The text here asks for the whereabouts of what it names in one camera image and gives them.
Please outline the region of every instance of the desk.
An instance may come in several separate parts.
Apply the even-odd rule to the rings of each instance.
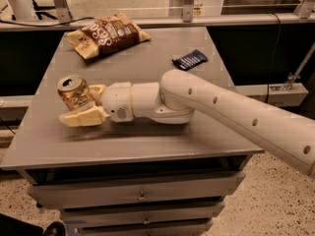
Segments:
[[[189,124],[163,125],[140,118],[68,128],[58,81],[79,74],[90,85],[158,82],[171,59],[194,49],[209,62],[191,73],[218,86],[234,84],[206,28],[146,29],[152,41],[83,60],[64,39],[46,71],[3,169],[18,170],[30,195],[82,235],[201,233],[245,177],[259,147],[218,121],[195,113]]]

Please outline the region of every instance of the silver can top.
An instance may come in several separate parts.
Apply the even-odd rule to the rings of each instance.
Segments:
[[[82,83],[82,78],[79,75],[69,75],[59,81],[58,90],[70,91],[76,89]]]

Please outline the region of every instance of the can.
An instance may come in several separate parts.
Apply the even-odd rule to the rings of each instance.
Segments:
[[[58,93],[70,110],[95,101],[88,83],[79,75],[69,75],[58,83]]]

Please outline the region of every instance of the drawer knob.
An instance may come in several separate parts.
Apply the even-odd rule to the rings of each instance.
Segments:
[[[139,202],[146,202],[148,199],[147,197],[145,197],[145,193],[144,192],[140,192],[140,197],[138,198]]]
[[[151,224],[151,222],[148,220],[148,218],[146,217],[145,220],[142,222],[143,224]]]

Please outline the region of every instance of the brown chip bag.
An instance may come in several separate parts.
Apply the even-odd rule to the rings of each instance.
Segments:
[[[146,32],[121,12],[72,31],[65,38],[85,59],[151,40]]]

